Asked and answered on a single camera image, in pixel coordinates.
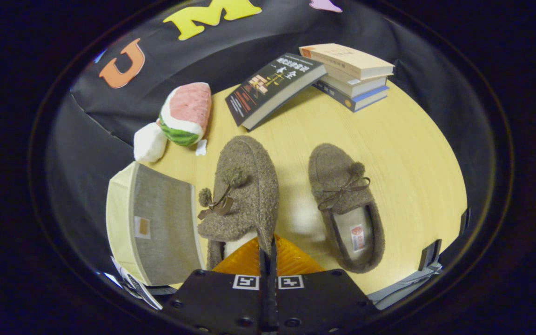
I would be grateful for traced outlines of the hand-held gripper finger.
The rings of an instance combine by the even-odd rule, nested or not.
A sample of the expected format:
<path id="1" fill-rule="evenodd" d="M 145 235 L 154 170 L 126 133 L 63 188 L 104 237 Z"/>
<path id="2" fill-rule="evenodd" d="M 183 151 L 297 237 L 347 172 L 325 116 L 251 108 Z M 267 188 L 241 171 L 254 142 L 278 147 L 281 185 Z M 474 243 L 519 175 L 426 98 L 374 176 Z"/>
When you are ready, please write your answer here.
<path id="1" fill-rule="evenodd" d="M 253 238 L 213 271 L 197 269 L 164 304 L 182 333 L 259 335 L 266 291 L 264 252 Z"/>
<path id="2" fill-rule="evenodd" d="M 278 235 L 272 251 L 268 320 L 279 335 L 349 335 L 374 318 L 374 305 L 343 269 L 323 271 Z"/>

